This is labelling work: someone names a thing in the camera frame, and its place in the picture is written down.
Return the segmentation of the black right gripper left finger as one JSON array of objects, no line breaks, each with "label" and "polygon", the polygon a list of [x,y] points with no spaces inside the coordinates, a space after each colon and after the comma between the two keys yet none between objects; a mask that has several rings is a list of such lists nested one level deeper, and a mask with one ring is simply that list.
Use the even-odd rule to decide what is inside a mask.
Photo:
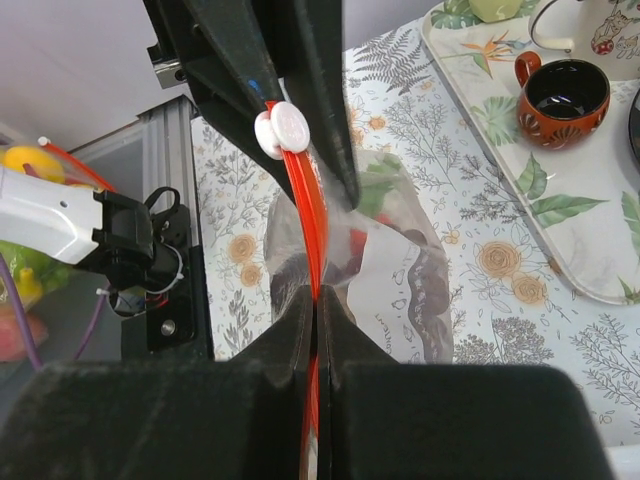
[{"label": "black right gripper left finger", "polygon": [[5,479],[304,479],[314,306],[226,362],[65,362],[37,373],[1,433]]}]

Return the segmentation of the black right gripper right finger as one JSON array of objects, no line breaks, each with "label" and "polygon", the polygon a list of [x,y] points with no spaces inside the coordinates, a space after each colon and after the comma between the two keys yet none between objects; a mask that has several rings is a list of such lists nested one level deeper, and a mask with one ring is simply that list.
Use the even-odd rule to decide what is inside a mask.
[{"label": "black right gripper right finger", "polygon": [[321,479],[610,479],[571,379],[548,366],[402,364],[324,288]]}]

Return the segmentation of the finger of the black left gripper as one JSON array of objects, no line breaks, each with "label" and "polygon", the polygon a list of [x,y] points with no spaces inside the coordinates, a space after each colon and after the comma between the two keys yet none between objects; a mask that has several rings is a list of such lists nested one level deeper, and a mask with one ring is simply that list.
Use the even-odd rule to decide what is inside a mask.
[{"label": "finger of the black left gripper", "polygon": [[290,101],[303,113],[311,143],[339,183],[347,209],[360,201],[343,93],[340,1],[267,1],[267,48]]},{"label": "finger of the black left gripper", "polygon": [[279,74],[289,39],[288,1],[185,1],[192,39],[201,49],[186,59],[205,92],[196,103],[205,120],[271,175],[284,162],[269,157],[254,132],[268,101],[284,98]]}]

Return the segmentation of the fake red grapes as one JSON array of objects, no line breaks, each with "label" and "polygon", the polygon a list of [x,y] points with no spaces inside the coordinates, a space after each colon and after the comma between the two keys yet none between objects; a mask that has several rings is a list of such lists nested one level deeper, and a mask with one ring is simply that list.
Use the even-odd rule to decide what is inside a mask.
[{"label": "fake red grapes", "polygon": [[402,363],[449,363],[453,358],[448,260],[432,233],[395,229],[418,249],[408,268],[410,298],[402,322],[405,345],[392,353]]}]

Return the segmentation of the fake silver fish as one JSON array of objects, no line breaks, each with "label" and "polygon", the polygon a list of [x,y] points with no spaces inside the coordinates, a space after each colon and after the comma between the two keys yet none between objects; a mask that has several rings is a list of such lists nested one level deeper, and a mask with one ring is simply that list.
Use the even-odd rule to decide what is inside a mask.
[{"label": "fake silver fish", "polygon": [[296,290],[310,284],[306,253],[277,254],[267,263],[272,322],[277,322],[293,300]]}]

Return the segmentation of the clear zip top bag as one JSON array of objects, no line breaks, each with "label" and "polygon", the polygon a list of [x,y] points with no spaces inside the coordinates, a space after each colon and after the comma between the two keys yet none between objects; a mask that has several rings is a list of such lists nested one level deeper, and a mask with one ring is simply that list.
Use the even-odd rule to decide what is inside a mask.
[{"label": "clear zip top bag", "polygon": [[254,123],[294,194],[265,237],[273,325],[247,348],[260,364],[275,479],[431,478],[453,356],[446,255],[402,163],[361,151],[351,207],[316,174],[305,116],[270,101]]}]

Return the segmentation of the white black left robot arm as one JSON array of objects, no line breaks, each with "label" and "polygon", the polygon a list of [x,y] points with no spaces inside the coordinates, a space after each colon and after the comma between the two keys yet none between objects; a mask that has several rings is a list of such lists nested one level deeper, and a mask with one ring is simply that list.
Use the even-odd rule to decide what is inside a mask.
[{"label": "white black left robot arm", "polygon": [[[360,186],[342,90],[338,1],[149,1],[157,50],[177,60],[204,119],[295,203],[311,285],[321,283],[327,213],[317,154],[355,207]],[[161,294],[181,273],[148,206],[123,195],[1,172],[1,237]]]}]

